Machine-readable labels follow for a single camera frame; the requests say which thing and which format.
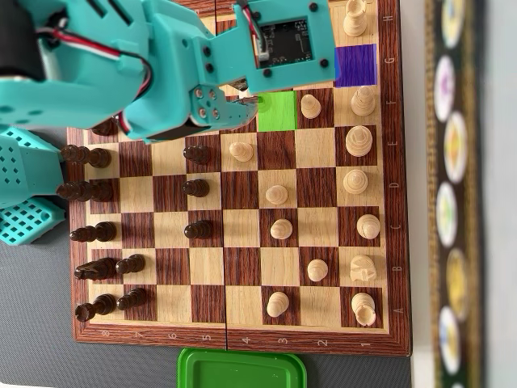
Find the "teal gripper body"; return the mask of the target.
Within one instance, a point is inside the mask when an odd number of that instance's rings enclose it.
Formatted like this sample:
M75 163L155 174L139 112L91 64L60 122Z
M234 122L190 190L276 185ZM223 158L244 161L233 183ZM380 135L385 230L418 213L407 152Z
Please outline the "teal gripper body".
M200 84L197 59L213 34L191 10L146 10L153 81L147 92L122 111L120 123L132 140L174 140L209 130L195 119L191 91Z

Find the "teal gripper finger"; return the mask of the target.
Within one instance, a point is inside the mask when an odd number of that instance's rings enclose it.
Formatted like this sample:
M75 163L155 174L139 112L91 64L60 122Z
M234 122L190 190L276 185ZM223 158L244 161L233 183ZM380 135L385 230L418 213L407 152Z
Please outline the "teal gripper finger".
M248 124L258 111L258 97L228 100L216 86L198 85L189 93L189 120L203 129L233 129Z
M245 78L223 84L220 86L220 89L223 91L226 99L243 99L253 96Z

